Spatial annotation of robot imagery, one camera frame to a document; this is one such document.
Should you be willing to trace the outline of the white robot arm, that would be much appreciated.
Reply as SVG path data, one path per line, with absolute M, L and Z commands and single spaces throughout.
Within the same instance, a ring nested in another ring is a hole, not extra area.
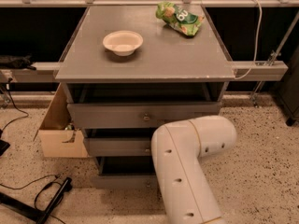
M 151 155 L 170 224 L 227 224 L 199 160 L 235 145 L 234 124 L 221 116 L 167 123 L 151 139 Z

